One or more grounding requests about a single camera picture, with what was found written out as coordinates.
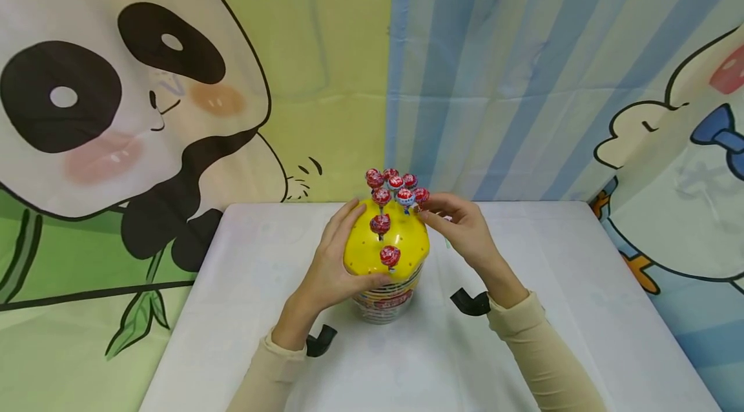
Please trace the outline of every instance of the cartoon backdrop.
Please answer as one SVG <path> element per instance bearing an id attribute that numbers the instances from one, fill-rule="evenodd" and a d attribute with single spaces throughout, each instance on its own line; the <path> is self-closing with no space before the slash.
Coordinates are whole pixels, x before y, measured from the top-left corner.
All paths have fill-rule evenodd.
<path id="1" fill-rule="evenodd" d="M 0 1 L 8 410 L 135 411 L 224 208 L 370 166 L 594 199 L 744 407 L 743 0 Z"/>

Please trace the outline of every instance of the panda eye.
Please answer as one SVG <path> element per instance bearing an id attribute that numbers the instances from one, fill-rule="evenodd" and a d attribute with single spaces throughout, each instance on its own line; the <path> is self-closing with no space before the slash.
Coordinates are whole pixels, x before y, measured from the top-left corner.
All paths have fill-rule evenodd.
<path id="1" fill-rule="evenodd" d="M 225 77 L 225 61 L 199 30 L 160 5 L 137 2 L 119 14 L 119 33 L 143 64 L 215 84 Z"/>
<path id="2" fill-rule="evenodd" d="M 83 46 L 39 42 L 5 65 L 0 102 L 31 146 L 66 152 L 111 125 L 121 103 L 121 80 L 106 59 Z"/>

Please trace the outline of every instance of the sleeve cuff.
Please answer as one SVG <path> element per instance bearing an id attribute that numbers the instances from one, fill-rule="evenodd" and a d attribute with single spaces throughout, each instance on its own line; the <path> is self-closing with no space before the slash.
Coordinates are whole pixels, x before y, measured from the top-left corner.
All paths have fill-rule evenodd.
<path id="1" fill-rule="evenodd" d="M 510 309 L 496 304 L 490 295 L 488 300 L 491 305 L 491 311 L 488 313 L 489 325 L 501 339 L 537 327 L 545 321 L 545 310 L 540 305 L 537 294 L 532 291 L 527 299 Z"/>
<path id="2" fill-rule="evenodd" d="M 274 329 L 271 328 L 269 334 L 260 340 L 253 364 L 256 368 L 262 369 L 273 382 L 293 383 L 305 362 L 307 347 L 303 347 L 300 351 L 290 351 L 279 347 L 271 340 L 273 332 Z"/>

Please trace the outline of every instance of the yellow dome lid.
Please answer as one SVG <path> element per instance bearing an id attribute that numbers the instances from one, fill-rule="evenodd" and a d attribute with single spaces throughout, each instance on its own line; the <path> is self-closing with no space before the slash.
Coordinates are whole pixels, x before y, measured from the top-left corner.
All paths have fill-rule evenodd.
<path id="1" fill-rule="evenodd" d="M 390 201 L 383 213 L 390 216 L 390 231 L 380 237 L 370 229 L 370 221 L 380 215 L 380 207 L 372 200 L 366 203 L 367 210 L 356 221 L 344 251 L 344 265 L 352 274 L 388 273 L 388 267 L 380 260 L 380 251 L 387 245 L 400 249 L 400 261 L 391 273 L 393 281 L 405 281 L 429 255 L 429 234 L 426 225 L 411 212 L 406 215 L 403 207 Z"/>

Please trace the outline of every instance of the white table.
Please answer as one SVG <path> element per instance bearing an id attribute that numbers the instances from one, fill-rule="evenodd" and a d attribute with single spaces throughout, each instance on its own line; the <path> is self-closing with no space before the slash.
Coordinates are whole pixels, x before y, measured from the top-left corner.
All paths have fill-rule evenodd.
<path id="1" fill-rule="evenodd" d="M 584 203 L 480 206 L 504 257 L 538 293 L 610 410 L 719 410 Z M 141 412 L 225 410 L 338 207 L 241 203 L 225 211 Z M 400 320 L 366 324 L 349 305 L 321 315 L 312 334 L 328 324 L 338 335 L 308 361 L 287 411 L 537 411 L 485 317 L 461 314 L 449 300 L 460 287 L 483 291 L 478 276 L 439 234 L 429 235 L 420 285 Z"/>

